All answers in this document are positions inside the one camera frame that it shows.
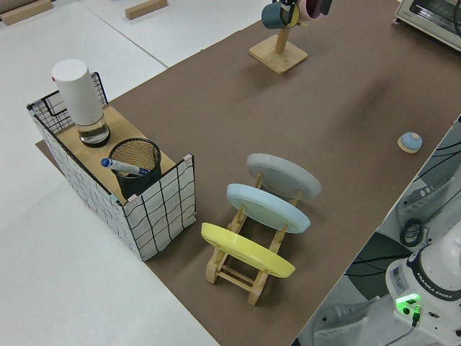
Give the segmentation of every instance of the light blue plate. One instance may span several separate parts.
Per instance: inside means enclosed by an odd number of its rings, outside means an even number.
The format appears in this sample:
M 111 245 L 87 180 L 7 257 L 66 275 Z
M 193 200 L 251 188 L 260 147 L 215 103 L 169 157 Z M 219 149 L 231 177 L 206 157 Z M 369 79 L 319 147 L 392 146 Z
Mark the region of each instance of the light blue plate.
M 309 218 L 301 210 L 252 186 L 229 184 L 228 199 L 237 209 L 243 205 L 245 215 L 276 230 L 287 225 L 287 233 L 302 233 L 310 226 Z
M 311 173 L 291 161 L 269 154 L 252 154 L 246 159 L 246 167 L 256 177 L 262 173 L 262 185 L 275 193 L 294 198 L 303 191 L 301 200 L 314 198 L 322 185 Z

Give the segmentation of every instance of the mesh pencil cup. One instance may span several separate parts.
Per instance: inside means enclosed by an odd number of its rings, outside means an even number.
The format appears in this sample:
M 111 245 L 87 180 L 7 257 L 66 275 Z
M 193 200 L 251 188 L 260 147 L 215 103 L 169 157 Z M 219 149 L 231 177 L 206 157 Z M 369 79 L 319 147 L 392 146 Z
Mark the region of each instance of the mesh pencil cup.
M 128 174 L 113 170 L 122 196 L 126 199 L 132 195 L 141 195 L 154 182 L 161 178 L 161 152 L 158 146 L 145 138 L 129 138 L 119 142 L 110 151 L 109 158 L 149 169 L 144 175 Z

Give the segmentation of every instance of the glass base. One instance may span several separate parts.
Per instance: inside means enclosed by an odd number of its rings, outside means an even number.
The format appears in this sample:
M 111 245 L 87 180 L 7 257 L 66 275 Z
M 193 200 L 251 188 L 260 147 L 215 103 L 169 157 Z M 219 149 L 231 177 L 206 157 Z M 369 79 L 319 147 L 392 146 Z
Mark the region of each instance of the glass base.
M 77 125 L 81 142 L 91 148 L 104 146 L 110 139 L 109 126 L 101 119 L 98 123 L 88 126 Z

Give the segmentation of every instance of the white table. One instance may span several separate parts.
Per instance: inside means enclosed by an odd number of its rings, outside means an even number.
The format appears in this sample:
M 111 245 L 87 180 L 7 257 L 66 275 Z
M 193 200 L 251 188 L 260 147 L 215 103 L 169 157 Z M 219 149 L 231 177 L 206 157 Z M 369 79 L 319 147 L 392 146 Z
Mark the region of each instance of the white table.
M 26 104 L 80 58 L 113 99 L 165 70 L 76 1 L 0 23 L 0 345 L 216 345 L 35 147 Z
M 79 2 L 170 67 L 260 20 L 271 1 L 169 0 L 163 9 L 133 20 L 125 17 L 125 9 L 143 0 Z

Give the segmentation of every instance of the wooden block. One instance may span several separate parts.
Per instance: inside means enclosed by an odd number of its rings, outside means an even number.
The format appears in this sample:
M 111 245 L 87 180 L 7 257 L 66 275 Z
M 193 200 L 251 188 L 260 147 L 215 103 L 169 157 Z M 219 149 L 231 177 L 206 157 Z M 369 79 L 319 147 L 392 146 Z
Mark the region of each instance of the wooden block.
M 57 137 L 72 152 L 73 155 L 124 205 L 126 199 L 122 196 L 115 174 L 101 165 L 101 160 L 109 156 L 115 144 L 127 138 L 146 138 L 137 128 L 126 120 L 115 108 L 104 109 L 104 119 L 110 128 L 110 139 L 101 148 L 85 146 L 79 137 L 75 126 L 69 126 L 57 134 Z M 160 167 L 162 174 L 174 167 L 174 162 L 161 152 Z
M 52 8 L 51 0 L 38 0 L 10 12 L 0 14 L 0 19 L 5 25 L 11 25 Z
M 151 13 L 168 5 L 167 0 L 148 0 L 142 4 L 130 7 L 125 10 L 125 16 L 129 19 L 135 19 L 144 14 Z
M 251 56 L 270 67 L 273 71 L 278 74 L 284 74 L 302 63 L 308 57 L 308 54 L 289 42 L 286 43 L 282 53 L 275 52 L 277 38 L 277 35 L 273 35 L 250 48 L 249 52 Z

